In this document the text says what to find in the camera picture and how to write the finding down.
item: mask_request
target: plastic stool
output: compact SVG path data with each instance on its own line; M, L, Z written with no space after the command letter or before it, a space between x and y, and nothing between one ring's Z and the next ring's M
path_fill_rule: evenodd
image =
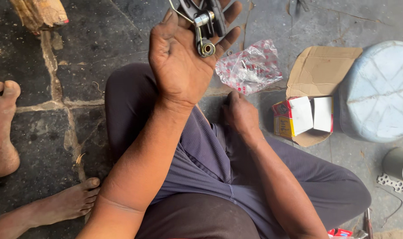
M348 136L388 143L403 137L403 42L364 49L339 87L341 127Z

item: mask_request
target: foot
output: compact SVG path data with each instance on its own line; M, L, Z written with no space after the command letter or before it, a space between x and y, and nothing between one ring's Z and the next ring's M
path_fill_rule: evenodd
M0 82L0 177L13 173L20 165L17 150L11 144L11 121L16 110L16 100L20 95L20 86L7 80Z
M32 224L31 227L86 215L94 205L100 190L99 183L98 178L90 178L55 195L30 203L28 207L32 211L32 217L27 220Z
M32 227L74 219L91 211L100 190L98 178L67 188L0 216L0 239L18 238Z

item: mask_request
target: cardboard flap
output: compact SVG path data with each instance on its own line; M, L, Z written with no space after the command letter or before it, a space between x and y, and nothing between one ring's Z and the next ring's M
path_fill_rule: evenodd
M292 139L302 147L309 147L326 140L332 133L310 129L303 132Z
M306 48L290 72L287 98L332 95L362 51L362 48L331 46Z

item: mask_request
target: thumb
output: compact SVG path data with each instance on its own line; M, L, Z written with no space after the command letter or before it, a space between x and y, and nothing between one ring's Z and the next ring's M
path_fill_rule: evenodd
M163 20L157 24L150 34L150 62L160 63L169 57L173 36L177 31L178 17L171 8L167 10Z

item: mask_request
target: hand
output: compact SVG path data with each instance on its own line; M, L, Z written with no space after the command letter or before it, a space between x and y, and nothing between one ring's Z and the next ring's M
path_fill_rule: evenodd
M230 0L220 0L221 7ZM241 12L241 3L234 2L225 12L226 25ZM219 37L210 39L216 46L215 55L199 56L195 47L194 32L190 23L178 17L171 8L162 22L151 30L149 61L157 82L160 99L169 105L191 111L206 91L217 60L240 35L240 27L231 30L220 42Z
M229 101L229 106L224 105L223 109L225 119L231 128L241 134L243 139L263 137L259 129L259 115L252 103L247 101L243 94L236 91L228 94L227 101Z

